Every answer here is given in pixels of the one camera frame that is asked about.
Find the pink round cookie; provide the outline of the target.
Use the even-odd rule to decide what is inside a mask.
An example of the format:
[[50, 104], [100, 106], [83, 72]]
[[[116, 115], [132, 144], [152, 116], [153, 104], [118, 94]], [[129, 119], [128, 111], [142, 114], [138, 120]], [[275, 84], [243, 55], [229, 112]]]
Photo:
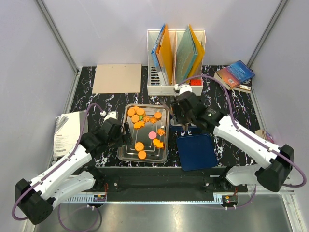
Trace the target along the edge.
[[157, 138], [157, 133], [155, 131], [151, 131], [148, 133], [149, 139], [153, 140]]

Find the blue tin lid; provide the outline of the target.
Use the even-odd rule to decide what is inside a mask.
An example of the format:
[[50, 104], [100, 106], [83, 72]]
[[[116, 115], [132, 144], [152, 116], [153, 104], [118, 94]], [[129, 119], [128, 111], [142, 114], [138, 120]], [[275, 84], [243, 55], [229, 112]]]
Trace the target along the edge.
[[176, 144], [183, 171], [217, 167], [218, 161], [208, 134], [179, 137]]

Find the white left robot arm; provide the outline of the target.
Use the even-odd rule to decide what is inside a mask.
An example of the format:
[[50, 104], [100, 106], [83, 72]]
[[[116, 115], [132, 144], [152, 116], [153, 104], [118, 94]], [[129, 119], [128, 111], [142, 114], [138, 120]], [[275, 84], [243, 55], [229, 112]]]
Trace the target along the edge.
[[100, 191], [104, 187], [104, 179], [94, 168], [72, 179], [69, 176], [109, 148], [131, 144], [129, 123], [121, 123], [115, 118], [106, 119], [101, 127], [84, 133], [75, 147], [46, 171], [30, 181], [22, 178], [16, 183], [12, 217], [20, 219], [15, 214], [19, 208], [25, 220], [37, 225], [68, 198], [84, 190]]

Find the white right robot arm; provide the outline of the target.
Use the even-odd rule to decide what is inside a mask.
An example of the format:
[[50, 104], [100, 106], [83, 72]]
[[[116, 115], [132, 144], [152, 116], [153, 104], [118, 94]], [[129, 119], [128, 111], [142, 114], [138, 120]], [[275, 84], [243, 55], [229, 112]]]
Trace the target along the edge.
[[228, 168], [219, 179], [223, 191], [231, 191], [242, 184], [260, 184], [272, 192], [281, 189], [293, 168], [290, 163], [294, 159], [294, 150], [289, 145], [279, 147], [260, 138], [233, 121], [231, 115], [206, 107], [189, 91], [171, 102], [171, 110], [177, 124], [192, 123], [203, 132], [230, 142], [256, 162], [255, 165]]

